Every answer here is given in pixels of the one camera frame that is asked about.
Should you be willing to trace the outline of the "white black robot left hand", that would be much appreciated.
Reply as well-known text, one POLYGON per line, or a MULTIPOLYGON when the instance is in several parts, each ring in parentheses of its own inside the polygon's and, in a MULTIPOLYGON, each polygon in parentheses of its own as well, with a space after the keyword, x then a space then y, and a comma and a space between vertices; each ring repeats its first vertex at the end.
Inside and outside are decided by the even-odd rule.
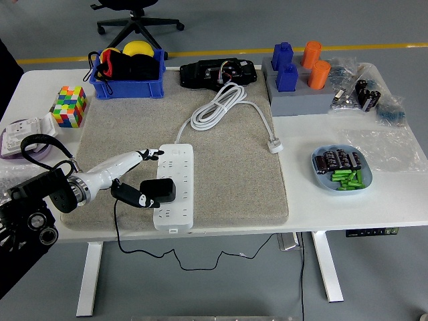
POLYGON ((77 173, 69 178, 76 185, 80 195, 76 197, 78 205, 83 206, 93 201, 100 190, 110 189, 116 193, 116 198, 133 207, 159 208, 160 203, 147 197, 139 190, 125 184, 119 184, 118 179, 140 164, 141 161, 157 161, 164 154, 159 149, 144 149, 126 152, 105 160, 86 173, 77 173))

